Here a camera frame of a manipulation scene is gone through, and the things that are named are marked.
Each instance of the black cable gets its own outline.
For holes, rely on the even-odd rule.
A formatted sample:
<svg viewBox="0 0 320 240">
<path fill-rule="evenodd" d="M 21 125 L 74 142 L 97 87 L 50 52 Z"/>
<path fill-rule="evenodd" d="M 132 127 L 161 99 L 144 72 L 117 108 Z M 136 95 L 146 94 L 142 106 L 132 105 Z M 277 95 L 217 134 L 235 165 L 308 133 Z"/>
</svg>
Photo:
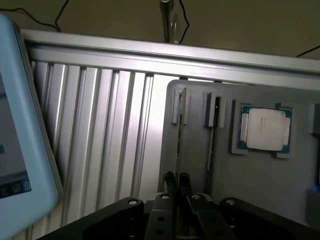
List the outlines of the black cable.
<svg viewBox="0 0 320 240">
<path fill-rule="evenodd" d="M 43 25 L 43 26 L 47 26 L 50 28 L 55 29 L 57 32 L 61 32 L 60 27 L 58 26 L 58 20 L 60 18 L 60 16 L 62 15 L 63 11 L 65 10 L 67 4 L 68 4 L 69 0 L 65 0 L 65 3 L 63 4 L 62 8 L 59 11 L 58 16 L 56 17 L 55 21 L 54 21 L 54 25 L 53 24 L 49 24 L 49 23 L 45 23 L 45 22 L 41 22 L 38 21 L 37 19 L 35 19 L 27 10 L 25 10 L 22 7 L 17 7 L 17 8 L 0 8 L 0 12 L 14 12 L 14 13 L 20 13 L 20 14 L 27 14 L 33 21 L 35 21 L 37 24 Z"/>
<path fill-rule="evenodd" d="M 184 20 L 185 20 L 185 23 L 186 23 L 186 27 L 185 27 L 185 29 L 184 29 L 183 35 L 182 35 L 182 37 L 181 37 L 181 40 L 180 40 L 180 42 L 179 42 L 179 44 L 181 44 L 182 41 L 183 41 L 184 38 L 185 38 L 185 35 L 186 35 L 187 31 L 188 31 L 188 28 L 190 27 L 190 23 L 189 23 L 188 18 L 187 18 L 187 14 L 186 14 L 186 9 L 185 9 L 184 3 L 182 2 L 182 0 L 179 0 L 179 3 L 180 3 L 180 6 L 181 6 L 181 8 L 182 8 Z"/>
<path fill-rule="evenodd" d="M 309 49 L 308 51 L 304 51 L 303 53 L 300 53 L 300 54 L 297 55 L 296 57 L 299 58 L 299 57 L 301 57 L 301 56 L 303 56 L 303 55 L 305 55 L 305 54 L 308 54 L 308 53 L 310 53 L 310 52 L 312 52 L 312 51 L 314 51 L 314 50 L 317 50 L 317 49 L 320 49 L 320 45 L 319 45 L 319 46 L 316 46 L 316 47 L 314 47 L 314 48 L 311 48 L 311 49 Z"/>
</svg>

